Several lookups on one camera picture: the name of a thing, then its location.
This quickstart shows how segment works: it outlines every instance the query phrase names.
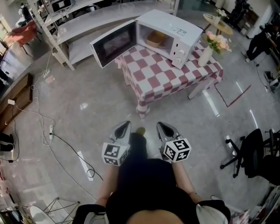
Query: pink chair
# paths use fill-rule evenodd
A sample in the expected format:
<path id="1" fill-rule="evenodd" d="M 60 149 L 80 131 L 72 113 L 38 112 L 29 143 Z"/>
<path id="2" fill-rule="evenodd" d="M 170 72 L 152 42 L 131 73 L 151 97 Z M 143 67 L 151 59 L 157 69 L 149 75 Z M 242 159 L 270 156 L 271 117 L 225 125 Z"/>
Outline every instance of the pink chair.
<path id="1" fill-rule="evenodd" d="M 28 44 L 28 42 L 34 39 L 35 37 L 37 37 L 39 41 L 41 41 L 40 38 L 37 36 L 37 25 L 34 22 L 34 20 L 31 20 L 25 26 L 13 29 L 7 39 L 18 42 L 19 46 L 22 47 L 25 53 L 27 54 L 23 45 Z"/>

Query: microwave knob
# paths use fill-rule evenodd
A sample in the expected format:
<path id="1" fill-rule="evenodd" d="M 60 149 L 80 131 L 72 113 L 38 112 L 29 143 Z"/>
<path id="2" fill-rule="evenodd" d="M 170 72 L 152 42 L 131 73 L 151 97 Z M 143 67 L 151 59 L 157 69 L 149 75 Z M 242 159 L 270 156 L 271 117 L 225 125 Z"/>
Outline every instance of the microwave knob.
<path id="1" fill-rule="evenodd" d="M 179 50 L 179 52 L 178 52 L 179 54 L 182 54 L 182 55 L 184 55 L 185 54 L 185 52 L 183 51 L 183 50 Z"/>

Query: checkered tablecloth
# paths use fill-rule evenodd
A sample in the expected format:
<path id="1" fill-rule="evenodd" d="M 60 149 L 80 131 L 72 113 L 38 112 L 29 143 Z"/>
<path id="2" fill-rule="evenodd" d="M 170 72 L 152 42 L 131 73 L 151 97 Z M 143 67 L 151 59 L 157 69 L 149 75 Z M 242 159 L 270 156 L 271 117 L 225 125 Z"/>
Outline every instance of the checkered tablecloth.
<path id="1" fill-rule="evenodd" d="M 195 50 L 182 69 L 171 65 L 172 61 L 141 45 L 123 53 L 115 62 L 131 85 L 138 99 L 136 111 L 143 118 L 149 111 L 148 103 L 185 89 L 198 82 L 214 78 L 222 80 L 223 68 L 211 57 L 207 65 L 200 67 L 198 59 L 206 46 L 197 43 Z"/>

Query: open microwave door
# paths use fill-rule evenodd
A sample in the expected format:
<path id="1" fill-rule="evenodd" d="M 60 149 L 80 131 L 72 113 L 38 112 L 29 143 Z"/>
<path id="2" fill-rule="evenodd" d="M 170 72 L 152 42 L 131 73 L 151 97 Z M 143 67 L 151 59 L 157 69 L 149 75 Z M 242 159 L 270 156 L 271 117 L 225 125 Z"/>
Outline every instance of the open microwave door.
<path id="1" fill-rule="evenodd" d="M 130 20 L 90 43 L 93 55 L 101 68 L 137 44 L 136 21 Z"/>

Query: white cable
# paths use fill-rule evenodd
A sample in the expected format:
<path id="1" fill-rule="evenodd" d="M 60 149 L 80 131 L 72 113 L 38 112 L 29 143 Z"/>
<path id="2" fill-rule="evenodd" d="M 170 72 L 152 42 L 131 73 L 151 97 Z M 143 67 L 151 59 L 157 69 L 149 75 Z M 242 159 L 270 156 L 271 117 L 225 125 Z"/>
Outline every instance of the white cable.
<path id="1" fill-rule="evenodd" d="M 50 146 L 50 145 L 52 144 L 52 140 L 51 140 L 50 144 L 48 144 L 47 139 L 46 139 L 46 137 L 45 137 L 45 135 L 44 135 L 44 118 L 47 118 L 47 119 L 49 119 L 49 120 L 51 120 L 51 121 L 53 122 L 53 128 L 54 128 L 55 122 L 54 122 L 53 119 L 51 119 L 51 118 L 49 118 L 49 117 L 46 117 L 46 116 L 43 116 L 42 114 L 39 113 L 39 112 L 40 112 L 40 103 L 39 103 L 39 94 L 40 94 L 40 92 L 39 92 L 39 88 L 41 87 L 42 84 L 41 84 L 38 88 L 36 87 L 36 84 L 43 78 L 44 71 L 47 70 L 48 65 L 49 65 L 49 60 L 48 60 L 48 62 L 47 62 L 46 69 L 43 70 L 43 71 L 41 72 L 41 74 L 42 74 L 41 78 L 40 78 L 34 85 L 31 86 L 31 89 L 32 89 L 33 91 L 34 91 L 34 90 L 37 90 L 37 91 L 38 91 L 38 97 L 35 97 L 35 98 L 38 98 L 37 112 L 31 111 L 31 110 L 22 110 L 22 109 L 19 109 L 19 107 L 18 107 L 18 105 L 17 105 L 16 103 L 15 103 L 15 105 L 16 105 L 17 109 L 19 109 L 19 110 L 21 110 L 21 111 L 24 111 L 24 112 L 32 112 L 32 113 L 36 113 L 36 114 L 39 115 L 39 122 L 40 122 L 40 125 L 41 125 L 42 136 L 43 136 L 43 139 L 42 139 L 43 145 L 46 145 L 46 146 L 49 147 L 50 151 L 52 152 L 53 157 L 55 158 L 55 160 L 57 161 L 57 163 L 61 166 L 61 168 L 64 170 L 64 172 L 65 172 L 65 173 L 66 173 L 80 188 L 82 188 L 88 195 L 90 195 L 95 201 L 97 201 L 96 198 L 94 198 L 94 197 L 93 197 L 89 192 L 87 192 L 81 185 L 79 185 L 79 184 L 74 180 L 74 178 L 65 170 L 65 168 L 64 168 L 64 167 L 62 166 L 62 164 L 57 160 L 55 154 L 53 153 L 53 151 L 52 151 L 52 149 L 51 149 L 51 146 Z"/>

